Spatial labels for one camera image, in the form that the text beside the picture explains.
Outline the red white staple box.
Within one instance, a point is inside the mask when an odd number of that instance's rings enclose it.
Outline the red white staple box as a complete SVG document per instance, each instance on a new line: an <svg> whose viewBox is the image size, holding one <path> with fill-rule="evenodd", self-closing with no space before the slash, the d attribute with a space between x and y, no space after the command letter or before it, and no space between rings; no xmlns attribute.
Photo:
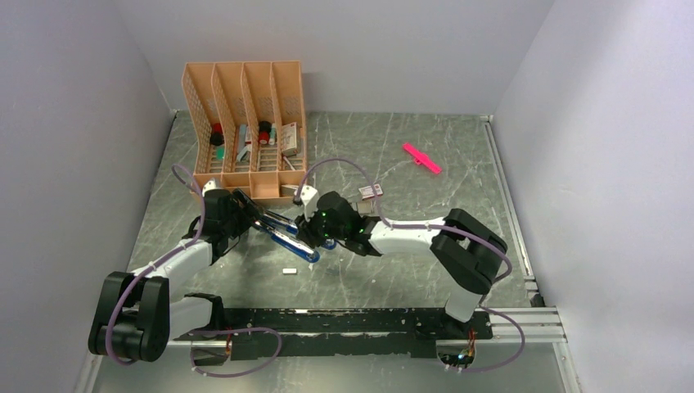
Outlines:
<svg viewBox="0 0 694 393"><path fill-rule="evenodd" d="M363 201L371 200L375 197L381 197L384 193L379 183L373 186L360 187L358 189Z"/></svg>

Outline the blue stapler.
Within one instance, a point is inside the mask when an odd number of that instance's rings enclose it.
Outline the blue stapler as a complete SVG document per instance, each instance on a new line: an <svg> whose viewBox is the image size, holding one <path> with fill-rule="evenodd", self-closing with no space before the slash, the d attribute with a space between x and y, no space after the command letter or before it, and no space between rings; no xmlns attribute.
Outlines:
<svg viewBox="0 0 694 393"><path fill-rule="evenodd" d="M271 226L273 226L273 227L283 231L284 233L287 233L290 236L296 238L297 228L295 226L295 222L292 219L289 219L289 218L287 218L283 215L280 215L278 213L272 212L271 210L262 210L259 218L256 219L255 221L257 221L257 220L260 220L260 221L263 221L267 224L270 224Z"/></svg>
<svg viewBox="0 0 694 393"><path fill-rule="evenodd" d="M260 220L255 221L254 227L260 232L268 234L274 242L299 256L302 260L311 264L319 261L319 252L297 240L295 237Z"/></svg>

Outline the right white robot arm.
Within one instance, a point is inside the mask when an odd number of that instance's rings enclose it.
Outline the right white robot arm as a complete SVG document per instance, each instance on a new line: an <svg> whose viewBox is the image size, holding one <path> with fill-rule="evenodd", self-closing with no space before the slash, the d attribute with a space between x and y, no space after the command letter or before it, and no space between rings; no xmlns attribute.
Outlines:
<svg viewBox="0 0 694 393"><path fill-rule="evenodd" d="M422 221L383 219L359 214L337 192L320 194L310 186L296 192L293 202L303 209L295 220L297 237L312 248L335 241L361 256L434 257L456 283L441 319L444 333L453 339L472 329L472 315L507 255L505 241L462 209Z"/></svg>

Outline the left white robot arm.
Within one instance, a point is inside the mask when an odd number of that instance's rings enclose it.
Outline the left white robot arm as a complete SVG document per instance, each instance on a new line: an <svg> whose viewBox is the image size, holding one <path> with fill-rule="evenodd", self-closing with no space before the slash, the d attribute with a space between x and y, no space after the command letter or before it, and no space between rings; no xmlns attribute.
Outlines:
<svg viewBox="0 0 694 393"><path fill-rule="evenodd" d="M260 219L262 209L241 189L213 189L201 199L204 210L169 252L132 272L113 272L104 280L88 336L88 351L123 364L153 362L169 339L195 330L213 341L226 330L219 296L170 297L189 278L232 249Z"/></svg>

